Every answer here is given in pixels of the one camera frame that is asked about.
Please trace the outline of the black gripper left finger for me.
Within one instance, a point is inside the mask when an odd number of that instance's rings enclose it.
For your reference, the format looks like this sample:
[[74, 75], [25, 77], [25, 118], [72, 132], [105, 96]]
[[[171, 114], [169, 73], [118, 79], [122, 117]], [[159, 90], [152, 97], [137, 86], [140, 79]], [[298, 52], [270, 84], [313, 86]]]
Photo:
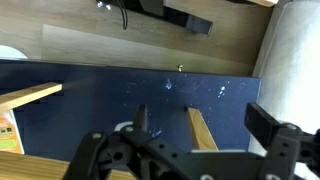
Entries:
[[137, 110], [135, 119], [133, 121], [133, 125], [135, 128], [146, 132], [147, 120], [148, 120], [147, 106], [145, 104], [141, 104]]

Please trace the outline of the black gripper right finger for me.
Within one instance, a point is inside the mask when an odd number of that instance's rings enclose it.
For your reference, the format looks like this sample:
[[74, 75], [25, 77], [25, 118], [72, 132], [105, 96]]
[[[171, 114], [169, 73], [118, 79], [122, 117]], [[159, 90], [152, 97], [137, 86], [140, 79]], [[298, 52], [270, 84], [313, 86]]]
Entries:
[[250, 132], [248, 151], [265, 156], [280, 123], [256, 103], [248, 103], [245, 126]]

